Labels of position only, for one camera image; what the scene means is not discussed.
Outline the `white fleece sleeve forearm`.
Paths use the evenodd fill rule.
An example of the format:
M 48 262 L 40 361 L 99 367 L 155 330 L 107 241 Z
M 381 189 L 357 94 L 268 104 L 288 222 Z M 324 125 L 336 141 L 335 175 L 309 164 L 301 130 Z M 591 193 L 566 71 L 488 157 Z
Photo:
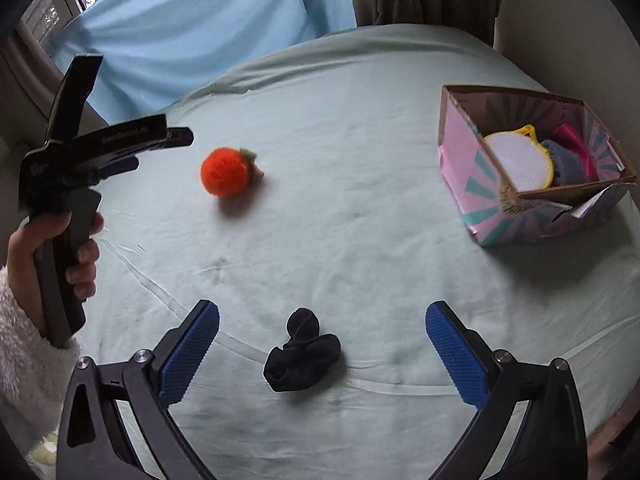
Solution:
M 70 375 L 79 358 L 76 340 L 54 348 L 40 335 L 1 270 L 1 421 L 25 455 L 60 422 Z

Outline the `person's left hand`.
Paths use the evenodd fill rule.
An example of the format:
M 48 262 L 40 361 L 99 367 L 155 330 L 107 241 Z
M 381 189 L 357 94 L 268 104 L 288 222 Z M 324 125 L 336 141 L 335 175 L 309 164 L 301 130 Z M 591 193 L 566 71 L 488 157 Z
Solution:
M 17 304 L 44 336 L 44 319 L 40 286 L 35 267 L 35 252 L 46 240 L 62 234 L 70 224 L 70 214 L 44 214 L 29 220 L 9 238 L 6 273 Z M 65 279 L 73 287 L 75 297 L 84 302 L 96 293 L 96 263 L 100 250 L 95 240 L 87 240 L 77 251 L 77 266 L 65 271 Z

